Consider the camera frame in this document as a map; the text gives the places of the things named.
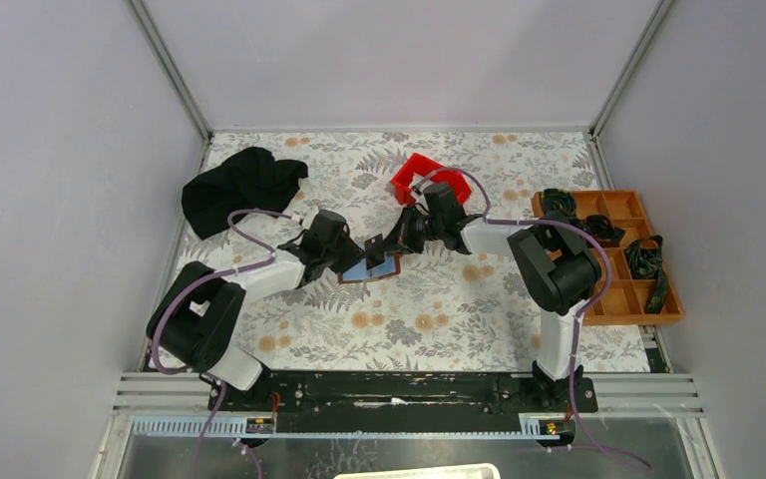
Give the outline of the brown leather card holder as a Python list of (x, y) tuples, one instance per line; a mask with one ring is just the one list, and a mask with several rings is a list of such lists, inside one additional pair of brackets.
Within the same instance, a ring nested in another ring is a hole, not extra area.
[(384, 261), (374, 267), (369, 267), (363, 260), (343, 273), (339, 273), (337, 281), (340, 284), (373, 282), (399, 275), (401, 272), (400, 255), (387, 254)]

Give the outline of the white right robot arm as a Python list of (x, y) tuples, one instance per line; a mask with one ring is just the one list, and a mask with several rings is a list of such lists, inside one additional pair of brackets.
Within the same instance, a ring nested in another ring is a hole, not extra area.
[(590, 250), (595, 239), (560, 212), (516, 221), (469, 215), (446, 183), (431, 185), (424, 197), (425, 206), (402, 209), (387, 235), (366, 241), (368, 268), (388, 255), (420, 254), (429, 241), (440, 241), (460, 254), (511, 258), (542, 311), (543, 345), (535, 360), (535, 371), (542, 377), (534, 381), (532, 395), (541, 409), (560, 409), (572, 397), (568, 379), (577, 371), (581, 318), (601, 278)]

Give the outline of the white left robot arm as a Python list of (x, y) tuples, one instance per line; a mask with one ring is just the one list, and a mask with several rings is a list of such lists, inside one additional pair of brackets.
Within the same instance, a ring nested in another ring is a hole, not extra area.
[(341, 273), (359, 263), (364, 251), (351, 238), (347, 220), (320, 210), (301, 221), (301, 235), (269, 248), (267, 258), (217, 270), (199, 261), (184, 266), (146, 329), (155, 369), (163, 374), (191, 370), (231, 387), (247, 410), (268, 400), (265, 367), (232, 344), (249, 301), (298, 289), (326, 270)]

